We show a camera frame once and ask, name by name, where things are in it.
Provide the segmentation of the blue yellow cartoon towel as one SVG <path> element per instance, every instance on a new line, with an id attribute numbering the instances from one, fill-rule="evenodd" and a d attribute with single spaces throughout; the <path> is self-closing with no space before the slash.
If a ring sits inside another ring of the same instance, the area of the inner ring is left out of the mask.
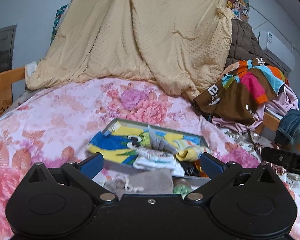
<path id="1" fill-rule="evenodd" d="M 90 153 L 101 153 L 106 160 L 132 165 L 137 158 L 136 149 L 142 146 L 150 146 L 150 128 L 160 139 L 166 140 L 178 150 L 194 148 L 202 152 L 201 148 L 206 146 L 204 138 L 199 135 L 159 126 L 134 126 L 116 121 L 105 128 L 104 131 L 98 132 L 90 140 L 87 150 Z"/>

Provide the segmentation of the colourful patterned pillow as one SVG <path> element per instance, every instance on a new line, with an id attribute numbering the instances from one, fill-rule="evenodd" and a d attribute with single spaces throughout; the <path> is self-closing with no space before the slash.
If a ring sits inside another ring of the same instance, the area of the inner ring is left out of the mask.
<path id="1" fill-rule="evenodd" d="M 226 7 L 232 10 L 235 19 L 249 22 L 250 3 L 248 0 L 227 0 Z"/>

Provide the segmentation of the brown multicolour printed shirt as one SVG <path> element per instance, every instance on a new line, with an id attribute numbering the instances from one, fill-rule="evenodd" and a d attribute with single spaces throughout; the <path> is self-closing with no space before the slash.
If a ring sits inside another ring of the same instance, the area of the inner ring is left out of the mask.
<path id="1" fill-rule="evenodd" d="M 204 115 L 250 126 L 257 108 L 276 98 L 288 84 L 279 68 L 256 57 L 229 65 L 216 83 L 194 98 L 193 104 Z"/>

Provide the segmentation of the orange cloth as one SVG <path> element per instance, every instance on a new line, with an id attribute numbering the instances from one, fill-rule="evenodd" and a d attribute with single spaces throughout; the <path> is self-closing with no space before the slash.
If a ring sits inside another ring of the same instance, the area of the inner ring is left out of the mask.
<path id="1" fill-rule="evenodd" d="M 196 160 L 194 162 L 194 166 L 196 171 L 198 172 L 197 176 L 198 177 L 204 177 L 204 178 L 208 178 L 209 176 L 202 170 L 201 166 L 200 166 L 200 160 Z"/>

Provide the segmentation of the grey shallow storage box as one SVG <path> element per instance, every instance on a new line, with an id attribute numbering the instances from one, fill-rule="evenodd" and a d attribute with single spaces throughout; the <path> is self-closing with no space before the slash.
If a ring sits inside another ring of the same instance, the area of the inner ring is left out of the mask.
<path id="1" fill-rule="evenodd" d="M 198 176 L 195 163 L 212 152 L 200 135 L 119 118 L 98 132 L 87 150 L 138 170 L 166 168 L 176 177 Z"/>

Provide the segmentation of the green white patterned cloth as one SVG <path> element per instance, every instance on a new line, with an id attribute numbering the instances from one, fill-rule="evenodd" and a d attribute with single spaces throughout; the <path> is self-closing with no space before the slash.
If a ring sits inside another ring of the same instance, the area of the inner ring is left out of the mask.
<path id="1" fill-rule="evenodd" d="M 173 181 L 173 194 L 179 194 L 183 198 L 192 192 L 192 185 L 184 178 Z"/>

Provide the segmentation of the brown quilted jacket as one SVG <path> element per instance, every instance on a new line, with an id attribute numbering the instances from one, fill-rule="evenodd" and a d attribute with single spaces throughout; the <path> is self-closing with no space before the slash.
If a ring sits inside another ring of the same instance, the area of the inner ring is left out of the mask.
<path id="1" fill-rule="evenodd" d="M 233 19 L 231 22 L 232 41 L 224 68 L 238 61 L 252 60 L 257 57 L 266 61 L 266 55 L 258 44 L 250 24 L 238 19 Z"/>

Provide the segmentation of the beige drawstring pouch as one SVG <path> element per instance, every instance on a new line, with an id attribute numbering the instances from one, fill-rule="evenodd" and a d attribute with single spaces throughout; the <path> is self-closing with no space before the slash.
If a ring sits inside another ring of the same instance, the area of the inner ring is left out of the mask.
<path id="1" fill-rule="evenodd" d="M 173 179 L 170 170 L 158 169 L 130 176 L 117 176 L 104 183 L 104 188 L 117 195 L 124 194 L 172 194 Z"/>

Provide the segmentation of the blue denim jeans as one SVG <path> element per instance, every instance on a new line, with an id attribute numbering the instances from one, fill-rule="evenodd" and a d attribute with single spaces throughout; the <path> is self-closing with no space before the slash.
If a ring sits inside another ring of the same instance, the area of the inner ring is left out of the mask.
<path id="1" fill-rule="evenodd" d="M 280 120 L 275 135 L 275 142 L 280 145 L 288 145 L 292 142 L 297 130 L 300 128 L 300 110 L 291 109 Z"/>

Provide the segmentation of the beige yellow quilt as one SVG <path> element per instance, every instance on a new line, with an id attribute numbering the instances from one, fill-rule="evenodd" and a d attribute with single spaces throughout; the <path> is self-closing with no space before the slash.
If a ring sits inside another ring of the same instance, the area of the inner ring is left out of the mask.
<path id="1" fill-rule="evenodd" d="M 226 0 L 72 0 L 26 85 L 119 77 L 194 99 L 224 69 L 233 16 Z"/>

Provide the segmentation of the pink floral bedspread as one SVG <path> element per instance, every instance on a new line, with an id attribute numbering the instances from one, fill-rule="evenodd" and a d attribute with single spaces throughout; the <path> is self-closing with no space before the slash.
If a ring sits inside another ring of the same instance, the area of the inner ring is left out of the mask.
<path id="1" fill-rule="evenodd" d="M 218 129 L 184 98 L 144 81 L 94 79 L 42 90 L 0 118 L 0 239 L 12 236 L 5 206 L 29 168 L 82 161 L 89 141 L 114 118 L 201 135 L 214 156 L 242 165 L 275 145 L 254 132 Z"/>

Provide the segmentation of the wooden bed frame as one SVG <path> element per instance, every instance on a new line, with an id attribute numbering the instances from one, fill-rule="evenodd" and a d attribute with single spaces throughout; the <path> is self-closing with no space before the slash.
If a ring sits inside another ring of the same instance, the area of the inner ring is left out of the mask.
<path id="1" fill-rule="evenodd" d="M 0 116 L 13 102 L 12 85 L 23 79 L 25 79 L 25 67 L 0 73 Z"/>

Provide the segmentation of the white striped sock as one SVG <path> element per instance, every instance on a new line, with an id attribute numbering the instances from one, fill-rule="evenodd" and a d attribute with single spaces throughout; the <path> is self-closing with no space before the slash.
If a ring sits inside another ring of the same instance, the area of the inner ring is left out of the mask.
<path id="1" fill-rule="evenodd" d="M 138 170 L 152 171 L 165 168 L 170 170 L 173 176 L 185 176 L 183 167 L 171 153 L 145 147 L 138 148 L 136 153 L 138 156 L 133 163 L 133 167 Z"/>

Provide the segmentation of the white terry sock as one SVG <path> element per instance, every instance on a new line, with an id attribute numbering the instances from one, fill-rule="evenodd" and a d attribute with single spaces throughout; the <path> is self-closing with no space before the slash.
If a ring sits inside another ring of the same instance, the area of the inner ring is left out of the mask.
<path id="1" fill-rule="evenodd" d="M 150 146 L 154 150 L 164 151 L 176 155 L 179 150 L 167 142 L 164 138 L 156 135 L 155 130 L 148 125 Z"/>

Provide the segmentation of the white air conditioner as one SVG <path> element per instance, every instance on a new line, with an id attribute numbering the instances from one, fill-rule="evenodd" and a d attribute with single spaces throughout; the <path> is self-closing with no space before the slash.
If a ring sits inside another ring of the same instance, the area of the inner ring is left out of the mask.
<path id="1" fill-rule="evenodd" d="M 294 70 L 295 57 L 291 49 L 269 31 L 260 31 L 258 44 L 266 55 L 267 59 L 280 68 L 284 73 L 289 74 Z"/>

